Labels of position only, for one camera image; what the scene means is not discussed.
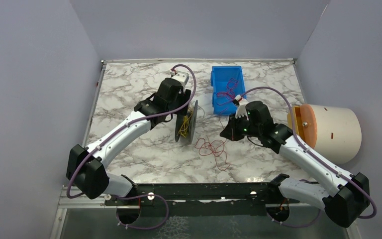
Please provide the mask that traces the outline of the black round spool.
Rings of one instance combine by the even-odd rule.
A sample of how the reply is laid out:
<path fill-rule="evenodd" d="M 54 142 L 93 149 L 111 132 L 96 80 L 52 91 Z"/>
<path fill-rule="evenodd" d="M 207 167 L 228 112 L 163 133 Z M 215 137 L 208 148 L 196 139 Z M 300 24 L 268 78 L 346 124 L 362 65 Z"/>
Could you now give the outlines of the black round spool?
<path fill-rule="evenodd" d="M 185 116 L 178 116 L 175 124 L 175 142 L 180 140 L 185 144 L 191 144 L 194 138 L 196 118 L 198 113 L 198 100 L 189 106 Z"/>

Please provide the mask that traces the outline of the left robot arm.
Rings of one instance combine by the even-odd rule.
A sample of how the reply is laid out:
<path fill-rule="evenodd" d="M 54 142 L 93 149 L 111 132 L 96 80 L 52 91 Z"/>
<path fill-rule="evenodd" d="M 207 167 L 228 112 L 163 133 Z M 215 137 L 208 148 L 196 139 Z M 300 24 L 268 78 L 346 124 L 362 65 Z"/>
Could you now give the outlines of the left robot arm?
<path fill-rule="evenodd" d="M 89 199 L 101 194 L 127 196 L 134 182 L 126 176 L 107 173 L 107 167 L 135 139 L 167 122 L 167 116 L 187 113 L 193 97 L 193 91 L 186 89 L 188 80 L 186 73 L 165 78 L 156 93 L 140 101 L 130 115 L 104 137 L 85 147 L 75 145 L 69 154 L 67 189 L 76 186 L 79 194 Z"/>

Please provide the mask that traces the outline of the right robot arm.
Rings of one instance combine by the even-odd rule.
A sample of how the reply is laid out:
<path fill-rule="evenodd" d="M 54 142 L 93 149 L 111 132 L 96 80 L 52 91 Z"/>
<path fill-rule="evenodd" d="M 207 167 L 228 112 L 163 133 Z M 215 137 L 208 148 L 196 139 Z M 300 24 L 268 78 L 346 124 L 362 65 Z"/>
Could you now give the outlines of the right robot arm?
<path fill-rule="evenodd" d="M 280 174 L 269 183 L 273 194 L 295 199 L 323 211 L 336 225 L 348 228 L 371 205 L 369 179 L 352 174 L 309 147 L 285 124 L 275 123 L 261 101 L 233 100 L 236 112 L 229 115 L 220 136 L 239 141 L 255 137 L 261 147 L 291 160 L 313 177 L 317 184 L 303 183 Z"/>

